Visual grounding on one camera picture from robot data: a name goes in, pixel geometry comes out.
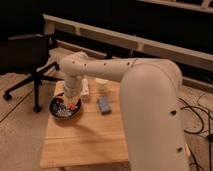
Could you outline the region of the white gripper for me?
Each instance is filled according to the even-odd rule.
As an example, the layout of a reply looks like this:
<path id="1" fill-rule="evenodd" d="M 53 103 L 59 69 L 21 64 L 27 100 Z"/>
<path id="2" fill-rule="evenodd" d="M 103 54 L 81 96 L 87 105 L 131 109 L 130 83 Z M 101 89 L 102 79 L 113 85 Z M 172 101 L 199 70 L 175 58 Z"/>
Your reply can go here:
<path id="1" fill-rule="evenodd" d="M 64 94 L 68 98 L 77 97 L 82 91 L 82 78 L 81 77 L 66 77 L 64 79 Z"/>

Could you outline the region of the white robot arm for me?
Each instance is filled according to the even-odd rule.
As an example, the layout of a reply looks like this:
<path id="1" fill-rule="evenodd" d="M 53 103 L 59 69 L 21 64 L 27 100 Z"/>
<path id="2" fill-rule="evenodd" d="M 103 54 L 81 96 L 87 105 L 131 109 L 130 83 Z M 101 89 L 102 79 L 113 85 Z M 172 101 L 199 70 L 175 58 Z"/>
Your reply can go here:
<path id="1" fill-rule="evenodd" d="M 119 100 L 131 171 L 190 171 L 180 117 L 182 73 L 168 59 L 91 60 L 84 52 L 60 61 L 64 95 L 74 102 L 84 75 L 120 83 Z"/>

